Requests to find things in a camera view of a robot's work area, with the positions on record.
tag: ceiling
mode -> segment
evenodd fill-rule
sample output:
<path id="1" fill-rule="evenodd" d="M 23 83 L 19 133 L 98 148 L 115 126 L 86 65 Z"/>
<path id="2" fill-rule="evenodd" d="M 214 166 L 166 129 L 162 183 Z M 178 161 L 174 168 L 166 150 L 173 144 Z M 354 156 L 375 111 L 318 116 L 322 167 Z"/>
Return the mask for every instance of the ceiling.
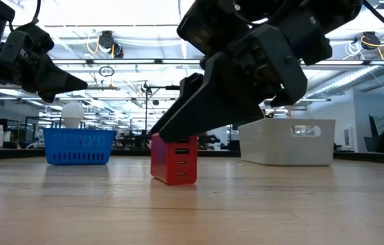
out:
<path id="1" fill-rule="evenodd" d="M 13 25 L 29 22 L 35 11 L 35 0 L 2 0 L 16 10 Z M 384 1 L 370 1 L 378 6 L 384 15 Z M 110 57 L 96 47 L 97 36 L 102 31 L 113 31 L 114 38 L 121 44 L 125 59 L 200 59 L 202 53 L 192 45 L 182 41 L 176 34 L 181 18 L 189 9 L 193 0 L 43 0 L 39 13 L 38 25 L 49 32 L 55 47 L 49 52 L 52 59 L 109 59 Z M 369 11 L 363 11 L 354 21 L 327 34 L 333 47 L 332 60 L 379 59 L 378 50 L 361 50 L 361 54 L 351 53 L 349 44 L 354 37 L 360 37 L 364 31 L 375 31 L 384 44 L 384 24 Z M 6 29 L 3 40 L 9 30 Z M 108 87 L 115 89 L 93 89 L 70 93 L 63 97 L 105 97 L 117 100 L 98 101 L 98 108 L 110 108 L 116 112 L 126 113 L 137 121 L 144 118 L 144 93 L 141 86 L 147 82 L 150 86 L 178 85 L 185 77 L 194 72 L 203 73 L 196 64 L 162 64 L 162 65 L 112 65 L 115 73 L 104 78 L 99 74 L 103 65 L 59 65 L 88 82 L 90 87 Z M 309 79 L 309 89 L 320 85 L 325 80 L 344 72 L 341 68 L 309 69 L 304 73 Z M 149 127 L 173 103 L 171 98 L 178 96 L 178 91 L 159 90 L 152 95 L 159 105 L 149 103 L 152 111 Z"/>

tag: red box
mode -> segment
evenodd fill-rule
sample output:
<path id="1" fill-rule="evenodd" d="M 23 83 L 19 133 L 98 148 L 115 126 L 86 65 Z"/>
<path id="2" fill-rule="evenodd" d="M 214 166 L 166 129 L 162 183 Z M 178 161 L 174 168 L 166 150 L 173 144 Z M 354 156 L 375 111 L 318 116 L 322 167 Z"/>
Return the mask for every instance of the red box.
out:
<path id="1" fill-rule="evenodd" d="M 168 185 L 195 184 L 197 162 L 197 136 L 169 144 L 157 133 L 151 137 L 151 175 L 154 178 Z"/>

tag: pipe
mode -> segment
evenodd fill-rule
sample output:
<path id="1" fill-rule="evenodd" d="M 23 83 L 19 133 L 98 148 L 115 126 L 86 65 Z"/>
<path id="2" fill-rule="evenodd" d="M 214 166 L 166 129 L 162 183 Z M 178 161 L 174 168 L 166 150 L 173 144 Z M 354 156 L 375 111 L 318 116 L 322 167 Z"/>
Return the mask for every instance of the pipe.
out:
<path id="1" fill-rule="evenodd" d="M 369 66 L 357 71 L 348 71 L 308 91 L 304 99 L 317 97 L 320 94 L 343 92 L 382 75 L 384 75 L 384 66 L 379 65 Z"/>

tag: bin handle cutout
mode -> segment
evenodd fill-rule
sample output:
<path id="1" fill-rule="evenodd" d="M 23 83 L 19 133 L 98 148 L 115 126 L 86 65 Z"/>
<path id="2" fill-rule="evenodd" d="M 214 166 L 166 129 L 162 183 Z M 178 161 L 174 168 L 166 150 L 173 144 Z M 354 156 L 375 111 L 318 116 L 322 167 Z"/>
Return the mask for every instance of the bin handle cutout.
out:
<path id="1" fill-rule="evenodd" d="M 319 137 L 321 128 L 315 125 L 295 125 L 291 127 L 292 137 Z"/>

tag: chair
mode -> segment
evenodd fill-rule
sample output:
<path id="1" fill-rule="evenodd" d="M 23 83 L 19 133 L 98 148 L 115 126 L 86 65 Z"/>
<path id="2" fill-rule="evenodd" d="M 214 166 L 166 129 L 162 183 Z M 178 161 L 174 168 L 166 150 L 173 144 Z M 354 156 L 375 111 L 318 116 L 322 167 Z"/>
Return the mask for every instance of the chair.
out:
<path id="1" fill-rule="evenodd" d="M 368 150 L 368 152 L 378 152 L 379 138 L 377 138 L 377 137 L 365 137 L 364 143 L 366 144 L 366 150 Z"/>

